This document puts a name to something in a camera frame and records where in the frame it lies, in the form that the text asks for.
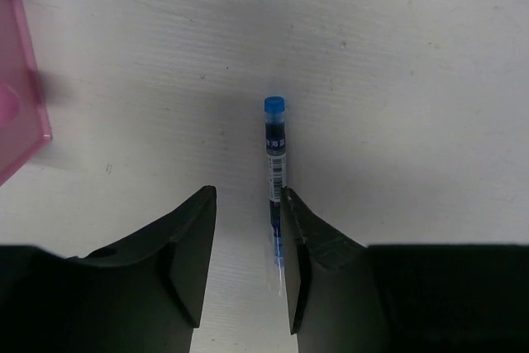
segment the transparent pink container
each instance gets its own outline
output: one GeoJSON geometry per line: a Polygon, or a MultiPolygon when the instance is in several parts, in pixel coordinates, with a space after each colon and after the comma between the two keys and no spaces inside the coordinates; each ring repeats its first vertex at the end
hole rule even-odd
{"type": "Polygon", "coordinates": [[[50,139],[22,0],[0,0],[0,185],[50,139]]]}

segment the white surface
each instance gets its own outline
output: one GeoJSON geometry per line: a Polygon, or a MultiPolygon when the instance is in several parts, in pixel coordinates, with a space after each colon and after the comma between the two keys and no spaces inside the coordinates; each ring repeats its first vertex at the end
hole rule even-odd
{"type": "Polygon", "coordinates": [[[25,4],[55,141],[0,188],[1,242],[85,255],[216,185],[193,353],[296,351],[267,283],[268,94],[290,185],[357,241],[529,240],[529,0],[25,4]]]}

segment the blue cap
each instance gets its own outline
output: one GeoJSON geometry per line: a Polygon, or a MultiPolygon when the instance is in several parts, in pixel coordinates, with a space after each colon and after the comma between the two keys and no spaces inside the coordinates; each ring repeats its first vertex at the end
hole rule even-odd
{"type": "Polygon", "coordinates": [[[268,97],[264,101],[264,111],[266,113],[277,114],[284,112],[283,97],[268,97]]]}

